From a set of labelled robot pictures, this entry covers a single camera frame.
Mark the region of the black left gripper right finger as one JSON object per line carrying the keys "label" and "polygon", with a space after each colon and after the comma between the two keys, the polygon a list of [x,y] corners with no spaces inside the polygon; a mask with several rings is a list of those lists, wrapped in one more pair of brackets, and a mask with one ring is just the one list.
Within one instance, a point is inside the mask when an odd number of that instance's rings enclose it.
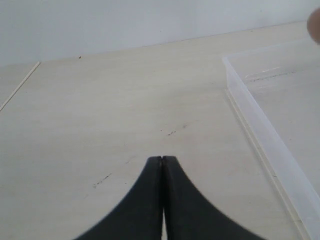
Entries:
{"label": "black left gripper right finger", "polygon": [[164,214],[169,240],[259,240],[212,205],[175,156],[162,157]]}

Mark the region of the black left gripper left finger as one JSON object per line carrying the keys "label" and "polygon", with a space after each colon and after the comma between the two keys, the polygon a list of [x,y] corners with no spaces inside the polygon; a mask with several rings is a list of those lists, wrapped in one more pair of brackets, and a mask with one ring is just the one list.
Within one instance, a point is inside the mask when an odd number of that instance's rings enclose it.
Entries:
{"label": "black left gripper left finger", "polygon": [[117,206],[77,239],[160,240],[162,226],[162,158],[153,156]]}

